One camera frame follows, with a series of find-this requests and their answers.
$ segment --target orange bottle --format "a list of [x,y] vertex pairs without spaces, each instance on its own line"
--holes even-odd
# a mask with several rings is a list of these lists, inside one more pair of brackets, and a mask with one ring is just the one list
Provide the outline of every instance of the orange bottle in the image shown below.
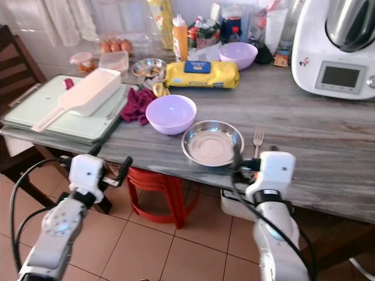
[[188,26],[181,15],[173,18],[173,51],[176,54],[176,61],[188,60]]

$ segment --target yellow package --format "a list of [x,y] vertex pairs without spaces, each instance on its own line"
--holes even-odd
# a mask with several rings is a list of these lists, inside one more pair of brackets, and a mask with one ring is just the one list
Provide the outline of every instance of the yellow package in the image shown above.
[[156,27],[160,31],[160,37],[164,49],[172,50],[172,8],[170,0],[147,0]]
[[166,66],[167,87],[236,88],[240,81],[236,63],[211,61],[210,73],[185,73],[184,68],[184,61]]

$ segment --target white curtain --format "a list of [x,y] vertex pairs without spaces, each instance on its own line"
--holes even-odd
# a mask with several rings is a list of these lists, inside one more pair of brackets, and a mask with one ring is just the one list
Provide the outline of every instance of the white curtain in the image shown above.
[[53,46],[96,41],[96,27],[86,0],[37,0],[40,18]]

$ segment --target small metal bowl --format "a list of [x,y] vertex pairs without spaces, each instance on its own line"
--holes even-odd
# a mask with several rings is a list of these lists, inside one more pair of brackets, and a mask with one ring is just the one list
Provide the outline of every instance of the small metal bowl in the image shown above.
[[159,73],[165,71],[166,63],[160,59],[144,59],[136,62],[132,65],[131,71],[137,76],[144,76],[152,78]]
[[219,167],[233,160],[233,146],[244,150],[244,138],[232,125],[221,121],[202,121],[191,126],[182,136],[182,150],[194,162]]

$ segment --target red stool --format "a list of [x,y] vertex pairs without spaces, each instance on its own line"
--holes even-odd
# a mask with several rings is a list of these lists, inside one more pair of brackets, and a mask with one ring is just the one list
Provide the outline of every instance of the red stool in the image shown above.
[[[143,216],[149,221],[160,224],[174,222],[177,229],[186,224],[186,217],[193,210],[198,201],[199,190],[196,192],[196,195],[190,205],[185,208],[181,192],[181,179],[177,177],[130,167],[127,182],[131,205],[133,210],[138,215]],[[136,187],[148,191],[163,192],[166,196],[169,209],[171,210],[171,215],[153,215],[142,211],[138,204]]]

